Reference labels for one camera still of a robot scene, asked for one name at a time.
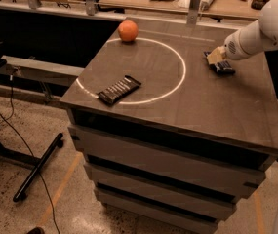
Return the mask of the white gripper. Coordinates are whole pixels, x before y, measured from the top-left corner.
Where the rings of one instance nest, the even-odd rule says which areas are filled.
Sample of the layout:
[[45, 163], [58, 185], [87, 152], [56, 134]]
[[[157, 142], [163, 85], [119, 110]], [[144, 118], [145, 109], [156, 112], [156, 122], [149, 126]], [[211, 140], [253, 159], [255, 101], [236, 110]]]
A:
[[229, 35], [224, 46], [216, 47], [208, 55], [208, 64], [222, 62], [228, 57], [233, 60], [247, 59], [259, 50], [258, 38], [254, 32], [240, 29]]

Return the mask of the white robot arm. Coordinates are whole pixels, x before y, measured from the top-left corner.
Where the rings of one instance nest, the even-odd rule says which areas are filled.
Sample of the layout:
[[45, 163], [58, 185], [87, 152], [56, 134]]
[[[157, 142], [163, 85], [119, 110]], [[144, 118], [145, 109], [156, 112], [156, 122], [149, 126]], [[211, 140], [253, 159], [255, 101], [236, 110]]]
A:
[[278, 50], [278, 0], [270, 0], [256, 21], [229, 35], [222, 46], [207, 55], [207, 61], [215, 64], [226, 59], [241, 60], [275, 50]]

